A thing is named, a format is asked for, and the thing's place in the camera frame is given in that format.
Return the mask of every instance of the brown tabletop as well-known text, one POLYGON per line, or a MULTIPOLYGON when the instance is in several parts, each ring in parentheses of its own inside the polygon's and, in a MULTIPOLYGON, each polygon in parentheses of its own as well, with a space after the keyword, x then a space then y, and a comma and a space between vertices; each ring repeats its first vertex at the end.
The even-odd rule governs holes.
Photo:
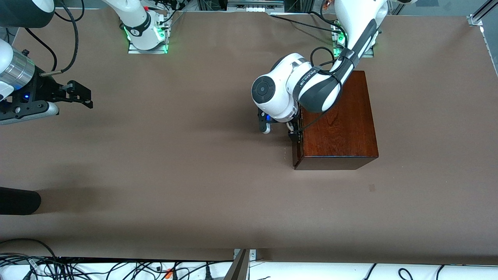
MULTIPOLYGON (((0 128, 1 185, 44 197, 40 214, 0 217, 1 239, 39 238, 61 256, 258 248, 276 261, 496 263, 498 79, 464 17, 385 19, 375 58, 358 67, 379 158, 356 171, 293 170, 285 126, 261 134, 250 95, 278 58, 308 57, 329 32, 192 12, 168 54, 128 55, 118 24, 111 9, 88 10, 75 65, 55 76, 89 87, 93 109, 60 104, 59 116, 0 128)), ((33 31, 67 65, 72 25, 33 31)), ((24 30, 15 47, 51 67, 24 30)))

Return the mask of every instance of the black band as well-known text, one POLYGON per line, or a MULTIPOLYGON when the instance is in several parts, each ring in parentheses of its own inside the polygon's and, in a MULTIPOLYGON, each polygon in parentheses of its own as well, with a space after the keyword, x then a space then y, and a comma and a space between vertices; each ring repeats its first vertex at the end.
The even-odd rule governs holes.
POLYGON ((140 37, 142 36, 142 33, 147 30, 147 28, 149 28, 150 26, 150 23, 151 23, 151 17, 150 17, 150 14, 147 13, 147 18, 145 19, 145 21, 139 25, 139 26, 135 26, 135 27, 130 27, 126 24, 124 24, 124 27, 126 28, 126 30, 128 30, 128 33, 131 35, 131 36, 134 36, 134 37, 140 37))
POLYGON ((322 70, 322 67, 313 66, 313 67, 311 67, 310 70, 308 70, 308 72, 306 72, 301 77, 301 80, 296 84, 296 86, 294 87, 294 90, 292 91, 292 98, 294 98, 294 100, 299 99, 299 93, 304 88, 304 85, 306 85, 309 82, 309 80, 311 80, 311 78, 313 76, 315 76, 316 74, 318 74, 321 70, 322 70))

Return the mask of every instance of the wooden box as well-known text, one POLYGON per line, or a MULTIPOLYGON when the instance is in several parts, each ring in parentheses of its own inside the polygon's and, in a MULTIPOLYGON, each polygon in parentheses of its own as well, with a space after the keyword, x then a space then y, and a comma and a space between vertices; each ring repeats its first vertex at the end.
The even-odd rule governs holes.
MULTIPOLYGON (((301 124, 319 115, 302 109, 301 124)), ((353 71, 337 104, 303 131, 292 150, 296 170, 354 170, 378 158, 364 71, 353 71)))

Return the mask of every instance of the table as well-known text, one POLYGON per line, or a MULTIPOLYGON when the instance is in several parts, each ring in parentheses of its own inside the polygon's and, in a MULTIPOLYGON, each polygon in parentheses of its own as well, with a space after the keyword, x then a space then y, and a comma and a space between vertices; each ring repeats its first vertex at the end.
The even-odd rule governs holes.
MULTIPOLYGON (((379 158, 356 171, 293 170, 285 126, 259 133, 250 97, 279 57, 308 56, 330 33, 264 13, 193 12, 167 55, 127 55, 118 24, 111 9, 88 10, 77 61, 55 77, 89 87, 93 109, 60 104, 59 116, 0 128, 0 184, 47 202, 0 217, 2 239, 39 238, 61 256, 227 259, 257 248, 275 261, 496 263, 498 79, 464 17, 385 19, 375 58, 358 66, 379 158)), ((71 24, 34 32, 64 67, 71 24)), ((24 30, 15 47, 52 65, 24 30)))

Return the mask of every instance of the black cylinder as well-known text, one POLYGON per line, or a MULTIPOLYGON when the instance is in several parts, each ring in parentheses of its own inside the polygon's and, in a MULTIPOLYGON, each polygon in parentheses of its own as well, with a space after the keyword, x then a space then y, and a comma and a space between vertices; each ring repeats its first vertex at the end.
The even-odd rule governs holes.
POLYGON ((40 203, 41 197, 35 191, 0 187, 0 215, 30 215, 40 203))

